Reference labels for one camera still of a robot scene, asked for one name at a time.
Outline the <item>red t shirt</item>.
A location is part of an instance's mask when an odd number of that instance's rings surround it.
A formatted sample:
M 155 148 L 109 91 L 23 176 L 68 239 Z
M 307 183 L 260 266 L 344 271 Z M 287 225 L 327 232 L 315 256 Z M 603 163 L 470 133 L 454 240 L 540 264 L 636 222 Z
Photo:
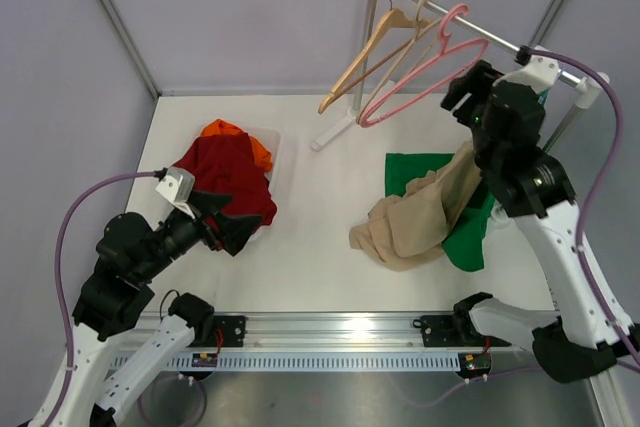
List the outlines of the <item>red t shirt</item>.
M 195 177 L 196 191 L 231 195 L 223 214 L 260 215 L 262 226 L 272 223 L 277 206 L 264 169 L 254 163 L 248 134 L 199 137 L 173 166 Z

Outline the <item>pink plastic hanger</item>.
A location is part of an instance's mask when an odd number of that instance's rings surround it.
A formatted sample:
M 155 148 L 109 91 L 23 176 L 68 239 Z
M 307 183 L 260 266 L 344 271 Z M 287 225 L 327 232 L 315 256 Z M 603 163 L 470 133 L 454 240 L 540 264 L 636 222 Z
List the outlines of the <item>pink plastic hanger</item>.
M 441 87 L 449 84 L 454 78 L 460 76 L 462 73 L 470 69 L 477 61 L 481 60 L 489 47 L 489 41 L 482 37 L 476 37 L 470 40 L 466 40 L 463 42 L 459 42 L 455 45 L 451 43 L 452 34 L 449 32 L 449 25 L 456 18 L 464 19 L 466 15 L 470 12 L 470 7 L 465 3 L 459 3 L 452 7 L 448 13 L 441 19 L 440 24 L 438 25 L 438 31 L 435 38 L 435 42 L 438 44 L 439 50 L 438 52 L 425 60 L 420 64 L 416 64 L 404 77 L 400 79 L 389 91 L 387 91 L 384 95 L 382 95 L 378 100 L 376 100 L 371 106 L 368 106 L 364 109 L 363 113 L 359 116 L 357 121 L 358 125 L 362 128 L 370 128 L 376 124 L 379 124 L 397 114 L 404 111 L 405 109 L 411 107 L 418 101 L 425 98 L 427 95 L 434 93 Z M 392 110 L 375 117 L 374 114 L 382 108 L 386 102 L 395 95 L 398 91 L 402 90 L 404 87 L 409 85 L 412 81 L 427 73 L 430 70 L 433 70 L 438 64 L 442 62 L 448 61 L 449 59 L 466 53 L 467 51 L 471 51 L 475 54 L 470 60 L 468 60 L 465 64 L 456 68 L 453 72 L 449 73 L 445 77 L 443 77 L 438 82 L 434 83 L 427 89 L 415 95 L 410 100 L 402 103 L 399 106 L 396 106 Z

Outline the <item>orange t shirt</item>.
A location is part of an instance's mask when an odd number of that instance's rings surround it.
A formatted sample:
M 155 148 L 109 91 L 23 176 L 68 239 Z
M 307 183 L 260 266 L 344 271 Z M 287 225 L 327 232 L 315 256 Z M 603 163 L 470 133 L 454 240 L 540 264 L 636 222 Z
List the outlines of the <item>orange t shirt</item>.
M 200 137 L 241 134 L 246 134 L 246 131 L 235 124 L 222 119 L 216 119 L 202 129 Z M 256 137 L 249 135 L 249 140 L 254 164 L 262 168 L 265 173 L 271 172 L 273 169 L 272 153 Z

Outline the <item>beige plastic hanger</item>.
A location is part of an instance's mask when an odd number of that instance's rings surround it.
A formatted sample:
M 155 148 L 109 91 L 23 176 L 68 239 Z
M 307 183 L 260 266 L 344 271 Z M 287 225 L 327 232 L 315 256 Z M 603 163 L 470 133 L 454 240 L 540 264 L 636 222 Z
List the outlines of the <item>beige plastic hanger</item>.
M 391 67 L 387 70 L 387 72 L 383 75 L 381 80 L 378 82 L 374 90 L 371 92 L 367 103 L 365 104 L 368 107 L 373 100 L 378 96 L 384 85 L 391 80 L 391 76 L 398 69 L 400 64 L 404 61 L 404 59 L 408 56 L 411 50 L 416 46 L 416 44 L 429 32 L 431 32 L 436 26 L 438 26 L 441 22 L 440 17 L 435 18 L 423 18 L 421 16 L 421 11 L 425 4 L 430 0 L 420 0 L 417 4 L 414 18 L 414 33 L 413 35 L 402 45 L 402 48 L 395 53 L 392 58 L 394 62 Z

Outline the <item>wooden hanger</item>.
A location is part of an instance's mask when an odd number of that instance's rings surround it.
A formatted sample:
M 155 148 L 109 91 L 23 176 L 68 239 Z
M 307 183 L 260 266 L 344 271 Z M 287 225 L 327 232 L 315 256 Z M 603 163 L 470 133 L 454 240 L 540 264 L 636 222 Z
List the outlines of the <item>wooden hanger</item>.
M 391 8 L 388 10 L 377 22 L 355 59 L 321 101 L 318 107 L 318 113 L 323 114 L 331 105 L 347 93 L 354 94 L 354 102 L 361 102 L 364 96 L 365 81 L 390 60 L 394 60 L 392 56 L 397 53 L 402 48 L 402 45 L 413 35 L 415 27 L 414 18 L 415 13 L 409 18 L 400 8 Z M 390 33 L 400 30 L 410 31 L 411 35 L 406 41 L 395 47 L 375 64 L 369 65 L 369 58 L 374 54 L 378 45 Z

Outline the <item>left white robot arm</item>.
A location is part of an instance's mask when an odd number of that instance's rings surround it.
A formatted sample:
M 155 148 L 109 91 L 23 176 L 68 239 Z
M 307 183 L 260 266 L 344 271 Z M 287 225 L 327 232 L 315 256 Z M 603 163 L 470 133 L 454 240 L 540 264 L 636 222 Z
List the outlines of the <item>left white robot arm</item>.
M 198 243 L 239 253 L 261 225 L 259 215 L 227 216 L 228 194 L 193 192 L 190 213 L 173 209 L 157 228 L 135 212 L 109 221 L 98 260 L 65 321 L 66 353 L 32 426 L 116 426 L 178 352 L 221 342 L 215 309 L 178 295 L 147 340 L 114 374 L 108 372 L 127 332 L 154 296 L 152 280 Z

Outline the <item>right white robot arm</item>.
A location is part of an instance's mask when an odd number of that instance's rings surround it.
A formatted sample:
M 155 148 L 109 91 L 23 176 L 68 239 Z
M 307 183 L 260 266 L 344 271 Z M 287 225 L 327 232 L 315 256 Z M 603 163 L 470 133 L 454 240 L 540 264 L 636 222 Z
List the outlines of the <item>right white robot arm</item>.
M 504 75 L 480 60 L 451 82 L 441 102 L 470 129 L 475 164 L 535 253 L 556 304 L 553 312 L 536 312 L 480 292 L 454 305 L 452 331 L 464 344 L 492 337 L 520 347 L 567 384 L 638 353 L 639 325 L 603 278 L 566 171 L 537 145 L 545 88 L 524 69 Z

